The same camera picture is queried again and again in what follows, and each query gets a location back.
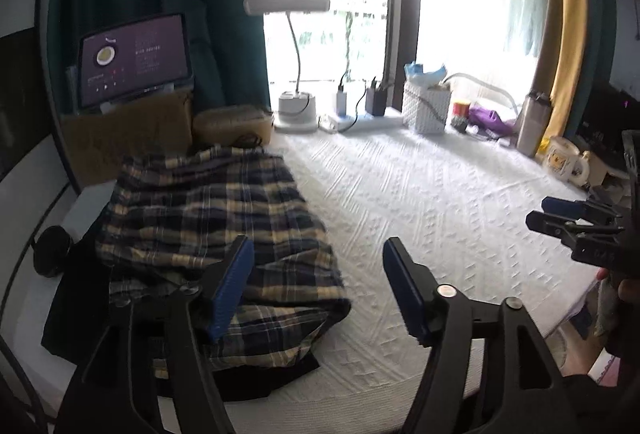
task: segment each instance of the lamp head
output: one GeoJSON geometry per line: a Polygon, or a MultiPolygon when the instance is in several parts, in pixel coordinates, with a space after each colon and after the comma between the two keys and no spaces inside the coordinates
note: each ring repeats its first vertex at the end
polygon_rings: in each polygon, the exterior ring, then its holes
{"type": "Polygon", "coordinates": [[[331,0],[244,0],[247,15],[286,13],[291,11],[328,11],[331,0]]]}

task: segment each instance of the hand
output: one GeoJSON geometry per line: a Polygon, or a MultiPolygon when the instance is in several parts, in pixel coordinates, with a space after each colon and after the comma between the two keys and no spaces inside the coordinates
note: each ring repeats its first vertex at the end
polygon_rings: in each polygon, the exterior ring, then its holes
{"type": "MultiPolygon", "coordinates": [[[[598,280],[606,279],[609,276],[609,270],[606,268],[600,268],[596,278],[598,280]]],[[[628,302],[629,304],[640,304],[640,280],[639,279],[625,279],[620,283],[618,288],[618,296],[620,300],[628,302]]]]}

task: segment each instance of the white mug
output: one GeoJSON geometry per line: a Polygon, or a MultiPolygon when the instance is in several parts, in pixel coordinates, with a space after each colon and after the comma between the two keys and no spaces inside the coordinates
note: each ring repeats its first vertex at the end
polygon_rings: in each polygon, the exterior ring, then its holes
{"type": "Polygon", "coordinates": [[[549,140],[544,167],[559,180],[570,181],[579,187],[589,179],[589,160],[567,138],[556,136],[549,140]]]}

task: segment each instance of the white tissue box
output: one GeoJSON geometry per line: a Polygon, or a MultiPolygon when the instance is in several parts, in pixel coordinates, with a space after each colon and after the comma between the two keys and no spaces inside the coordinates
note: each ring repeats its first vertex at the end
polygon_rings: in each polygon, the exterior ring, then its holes
{"type": "Polygon", "coordinates": [[[417,134],[442,134],[450,101],[448,86],[420,87],[407,81],[402,98],[402,120],[417,134]]]}

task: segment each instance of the metal thermos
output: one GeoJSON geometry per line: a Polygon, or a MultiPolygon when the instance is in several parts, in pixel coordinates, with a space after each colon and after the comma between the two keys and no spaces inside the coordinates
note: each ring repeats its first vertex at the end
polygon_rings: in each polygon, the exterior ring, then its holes
{"type": "Polygon", "coordinates": [[[518,139],[516,149],[524,156],[536,155],[551,119],[551,100],[548,94],[530,91],[516,121],[518,139]]]}

